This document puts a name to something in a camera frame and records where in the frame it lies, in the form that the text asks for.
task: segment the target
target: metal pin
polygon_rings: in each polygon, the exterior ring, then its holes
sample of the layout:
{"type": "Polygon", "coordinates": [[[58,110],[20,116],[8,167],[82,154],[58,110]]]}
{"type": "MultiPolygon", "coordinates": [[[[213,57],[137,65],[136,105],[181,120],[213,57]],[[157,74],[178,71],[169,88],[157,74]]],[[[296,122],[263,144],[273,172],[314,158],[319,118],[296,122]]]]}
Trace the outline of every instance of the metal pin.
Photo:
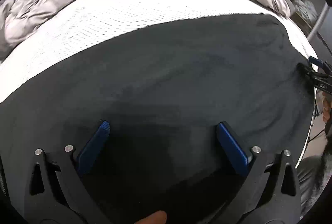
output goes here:
{"type": "Polygon", "coordinates": [[[256,154],[259,154],[262,151],[262,149],[259,146],[255,145],[252,147],[252,151],[255,152],[256,154]]]}
{"type": "Polygon", "coordinates": [[[34,152],[34,154],[35,154],[36,156],[39,156],[42,152],[43,152],[43,151],[42,151],[40,148],[38,148],[38,149],[36,149],[36,151],[34,152]]]}
{"type": "Polygon", "coordinates": [[[289,156],[291,155],[291,152],[290,152],[288,149],[285,149],[285,150],[283,151],[283,153],[284,153],[284,155],[287,156],[287,157],[289,157],[289,156]]]}
{"type": "Polygon", "coordinates": [[[72,151],[74,149],[74,147],[72,146],[72,145],[67,145],[65,148],[64,148],[64,151],[66,151],[66,152],[70,152],[70,151],[72,151]]]}

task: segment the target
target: blue clip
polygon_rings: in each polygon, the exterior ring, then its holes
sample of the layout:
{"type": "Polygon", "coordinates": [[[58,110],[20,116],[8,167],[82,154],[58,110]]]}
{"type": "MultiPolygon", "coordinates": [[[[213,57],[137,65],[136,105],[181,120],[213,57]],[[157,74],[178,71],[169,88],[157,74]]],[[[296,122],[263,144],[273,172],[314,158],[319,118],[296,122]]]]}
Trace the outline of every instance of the blue clip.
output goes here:
{"type": "Polygon", "coordinates": [[[235,172],[244,177],[247,176],[252,153],[242,146],[240,137],[235,134],[226,122],[221,122],[217,125],[216,134],[235,172]]]}
{"type": "Polygon", "coordinates": [[[103,149],[109,135],[110,124],[107,121],[104,121],[77,157],[76,171],[79,176],[91,171],[93,164],[100,151],[103,149]]]}
{"type": "Polygon", "coordinates": [[[324,66],[324,63],[323,63],[323,61],[322,60],[320,60],[320,59],[316,59],[316,58],[314,58],[313,56],[310,56],[309,58],[308,58],[308,60],[309,60],[309,62],[311,63],[311,64],[314,64],[314,65],[316,65],[317,67],[319,67],[319,68],[323,68],[323,66],[324,66]]]}

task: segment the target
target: finger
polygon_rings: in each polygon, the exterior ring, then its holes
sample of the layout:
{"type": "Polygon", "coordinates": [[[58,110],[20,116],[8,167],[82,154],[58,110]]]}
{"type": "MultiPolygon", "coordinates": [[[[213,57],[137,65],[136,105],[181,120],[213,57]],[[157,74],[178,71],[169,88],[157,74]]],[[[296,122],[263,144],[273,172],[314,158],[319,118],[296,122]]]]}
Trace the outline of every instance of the finger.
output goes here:
{"type": "Polygon", "coordinates": [[[158,211],[148,217],[137,221],[135,224],[165,224],[167,214],[164,211],[158,211]]]}
{"type": "Polygon", "coordinates": [[[331,109],[331,104],[327,101],[326,98],[324,98],[323,100],[323,107],[325,108],[325,110],[329,111],[331,109]]]}
{"type": "Polygon", "coordinates": [[[329,120],[330,119],[330,112],[329,111],[326,111],[324,109],[323,111],[323,118],[325,118],[326,120],[329,120]]]}

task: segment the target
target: metal bar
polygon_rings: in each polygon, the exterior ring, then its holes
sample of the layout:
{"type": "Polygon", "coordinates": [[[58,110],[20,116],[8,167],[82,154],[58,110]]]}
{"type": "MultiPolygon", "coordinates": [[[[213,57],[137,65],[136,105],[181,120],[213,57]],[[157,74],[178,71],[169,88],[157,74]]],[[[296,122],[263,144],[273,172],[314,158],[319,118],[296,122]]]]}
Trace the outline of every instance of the metal bar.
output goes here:
{"type": "Polygon", "coordinates": [[[320,13],[317,22],[315,23],[315,25],[313,26],[312,30],[310,31],[307,39],[308,41],[311,41],[311,39],[313,38],[313,36],[317,33],[317,31],[320,29],[320,27],[322,26],[322,24],[324,23],[325,17],[327,15],[329,11],[329,6],[327,3],[325,3],[322,12],[320,13]]]}

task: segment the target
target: dark gray blanket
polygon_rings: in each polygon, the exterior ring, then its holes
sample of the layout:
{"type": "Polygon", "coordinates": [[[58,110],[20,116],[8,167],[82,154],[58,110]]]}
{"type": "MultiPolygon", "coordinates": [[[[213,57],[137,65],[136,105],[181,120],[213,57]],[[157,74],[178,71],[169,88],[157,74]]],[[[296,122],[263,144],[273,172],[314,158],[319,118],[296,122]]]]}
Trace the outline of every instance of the dark gray blanket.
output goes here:
{"type": "Polygon", "coordinates": [[[162,209],[168,223],[195,223],[240,179],[215,140],[227,121],[248,146],[294,162],[314,104],[296,70],[307,60],[269,15],[182,20],[123,34],[28,80],[0,104],[0,154],[12,204],[34,151],[79,151],[100,124],[111,134],[83,181],[114,223],[162,209]]]}

